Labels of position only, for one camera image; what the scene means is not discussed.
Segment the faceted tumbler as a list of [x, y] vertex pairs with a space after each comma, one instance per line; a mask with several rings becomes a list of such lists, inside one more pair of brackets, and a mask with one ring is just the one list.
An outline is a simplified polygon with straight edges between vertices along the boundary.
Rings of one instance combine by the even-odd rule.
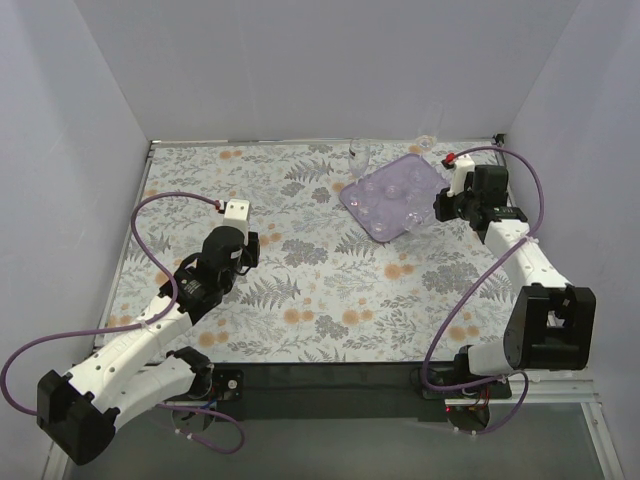
[[403, 222], [406, 232], [416, 233], [435, 223], [433, 207], [428, 203], [409, 204]]

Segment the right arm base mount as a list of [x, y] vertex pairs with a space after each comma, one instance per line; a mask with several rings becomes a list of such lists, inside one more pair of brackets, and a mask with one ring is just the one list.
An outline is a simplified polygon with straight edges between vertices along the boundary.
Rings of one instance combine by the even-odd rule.
[[490, 401], [512, 397], [508, 381], [492, 382], [471, 389], [439, 392], [428, 389], [422, 382], [420, 373], [421, 368], [415, 367], [409, 374], [412, 388], [425, 400], [444, 402], [446, 421], [455, 432], [468, 432], [472, 435], [485, 432], [491, 420]]

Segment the faceted glass edge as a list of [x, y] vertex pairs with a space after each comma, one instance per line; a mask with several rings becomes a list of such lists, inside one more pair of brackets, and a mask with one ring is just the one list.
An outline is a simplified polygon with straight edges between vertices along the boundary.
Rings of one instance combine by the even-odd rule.
[[366, 224], [375, 217], [375, 213], [376, 213], [375, 207], [362, 204], [362, 205], [359, 205], [357, 208], [357, 219], [363, 224]]

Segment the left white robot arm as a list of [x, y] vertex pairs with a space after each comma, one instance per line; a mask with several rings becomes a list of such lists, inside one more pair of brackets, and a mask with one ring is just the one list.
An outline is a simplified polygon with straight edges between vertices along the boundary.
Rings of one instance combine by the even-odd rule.
[[117, 430], [155, 405], [186, 395], [199, 401], [235, 401], [242, 396], [239, 370], [216, 372], [192, 347], [146, 364], [186, 333], [228, 294], [236, 276], [256, 267], [259, 236], [247, 222], [216, 227], [200, 252], [187, 257], [140, 315], [141, 327], [115, 336], [90, 358], [37, 385], [38, 426], [78, 465], [96, 459]]

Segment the champagne flute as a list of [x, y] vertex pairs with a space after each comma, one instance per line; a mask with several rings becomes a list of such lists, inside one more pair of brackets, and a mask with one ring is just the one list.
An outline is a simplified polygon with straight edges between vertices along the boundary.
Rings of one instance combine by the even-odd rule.
[[443, 115], [444, 108], [440, 103], [429, 102], [427, 104], [414, 140], [414, 145], [417, 147], [417, 155], [420, 157], [420, 161], [414, 165], [408, 173], [414, 168], [423, 168], [431, 170], [438, 179], [437, 170], [429, 163], [427, 154], [432, 151], [438, 142]]
[[348, 148], [348, 165], [354, 177], [353, 187], [349, 193], [349, 205], [357, 207], [360, 203], [359, 182], [366, 173], [370, 163], [371, 145], [368, 139], [356, 138], [350, 141]]

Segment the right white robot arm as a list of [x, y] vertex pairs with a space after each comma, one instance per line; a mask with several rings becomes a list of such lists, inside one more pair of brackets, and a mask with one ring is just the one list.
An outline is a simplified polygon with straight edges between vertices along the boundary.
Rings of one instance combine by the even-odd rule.
[[466, 221], [498, 258], [517, 298], [501, 339], [462, 347], [449, 372], [432, 371], [428, 379], [470, 388], [516, 370], [585, 369], [596, 310], [593, 291], [560, 274], [532, 237], [525, 214], [508, 206], [504, 167], [476, 165], [465, 155], [451, 168], [451, 185], [434, 202], [437, 220]]

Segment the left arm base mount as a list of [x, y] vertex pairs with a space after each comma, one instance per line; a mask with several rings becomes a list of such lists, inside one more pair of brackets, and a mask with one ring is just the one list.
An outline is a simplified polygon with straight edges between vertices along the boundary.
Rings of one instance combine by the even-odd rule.
[[[208, 387], [200, 393], [187, 392], [176, 397], [173, 402], [187, 408], [217, 411], [225, 403], [239, 401], [243, 395], [243, 386], [244, 373], [240, 369], [214, 370]], [[193, 433], [206, 431], [216, 421], [211, 415], [193, 412], [172, 411], [171, 416], [175, 428]]]

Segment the small glass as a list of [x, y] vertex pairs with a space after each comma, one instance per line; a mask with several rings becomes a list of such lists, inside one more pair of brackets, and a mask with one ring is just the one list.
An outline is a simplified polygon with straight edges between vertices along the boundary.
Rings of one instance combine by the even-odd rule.
[[380, 186], [375, 181], [367, 180], [362, 185], [362, 193], [366, 199], [377, 199], [380, 195]]
[[397, 183], [389, 183], [384, 189], [385, 197], [389, 200], [400, 198], [403, 195], [403, 192], [403, 187]]

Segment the ribbed tumbler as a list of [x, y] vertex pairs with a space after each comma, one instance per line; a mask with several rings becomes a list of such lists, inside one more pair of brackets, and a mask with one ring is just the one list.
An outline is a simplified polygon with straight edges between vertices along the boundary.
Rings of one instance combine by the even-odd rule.
[[437, 184], [438, 179], [431, 170], [414, 168], [408, 173], [408, 192], [411, 195], [430, 194]]

